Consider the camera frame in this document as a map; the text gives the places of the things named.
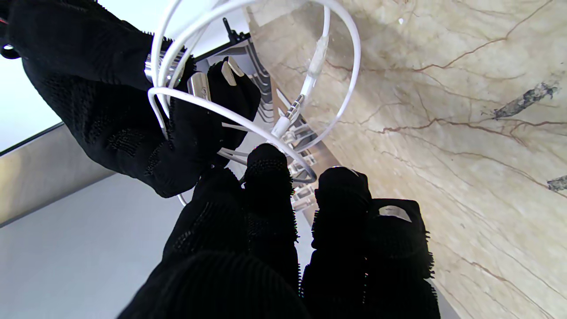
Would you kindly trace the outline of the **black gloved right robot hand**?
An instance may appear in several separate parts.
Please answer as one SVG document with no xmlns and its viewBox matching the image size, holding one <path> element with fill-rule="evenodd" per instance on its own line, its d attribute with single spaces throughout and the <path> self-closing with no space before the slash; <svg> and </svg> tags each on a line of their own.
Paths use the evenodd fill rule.
<svg viewBox="0 0 567 319">
<path fill-rule="evenodd" d="M 172 98 L 164 136 L 144 74 L 152 41 L 94 0 L 1 2 L 1 45 L 14 48 L 33 87 L 87 156 L 170 198 L 212 167 L 225 167 L 229 160 L 218 151 L 238 148 L 246 132 Z"/>
</svg>

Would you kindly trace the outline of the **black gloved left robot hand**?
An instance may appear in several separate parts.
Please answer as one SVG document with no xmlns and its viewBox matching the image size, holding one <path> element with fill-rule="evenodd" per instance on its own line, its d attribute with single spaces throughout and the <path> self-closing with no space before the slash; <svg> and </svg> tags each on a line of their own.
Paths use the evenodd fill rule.
<svg viewBox="0 0 567 319">
<path fill-rule="evenodd" d="M 310 262 L 299 272 L 292 183 L 271 144 L 248 156 L 245 184 L 206 173 L 162 260 L 120 319 L 439 319 L 434 259 L 419 204 L 373 198 L 344 166 L 318 179 Z"/>
</svg>

